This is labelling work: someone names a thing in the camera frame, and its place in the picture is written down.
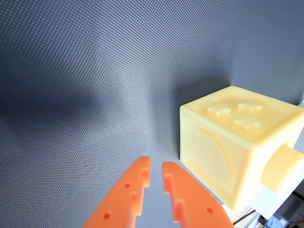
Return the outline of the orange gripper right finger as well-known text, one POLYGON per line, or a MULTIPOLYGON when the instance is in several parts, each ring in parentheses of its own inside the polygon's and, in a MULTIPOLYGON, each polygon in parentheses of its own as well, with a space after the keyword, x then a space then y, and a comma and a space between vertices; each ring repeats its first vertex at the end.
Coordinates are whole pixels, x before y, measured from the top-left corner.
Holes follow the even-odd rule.
POLYGON ((232 228, 221 204, 180 165, 162 164, 164 192, 170 195, 173 221, 182 228, 232 228))

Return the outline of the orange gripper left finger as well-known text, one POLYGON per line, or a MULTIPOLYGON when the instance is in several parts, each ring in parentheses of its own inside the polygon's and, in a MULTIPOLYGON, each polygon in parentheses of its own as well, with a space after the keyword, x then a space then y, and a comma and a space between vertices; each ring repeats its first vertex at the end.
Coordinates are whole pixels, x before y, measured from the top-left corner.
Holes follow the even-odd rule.
POLYGON ((135 160, 92 213, 85 228, 134 228, 142 214, 144 189, 150 186, 151 158, 135 160))

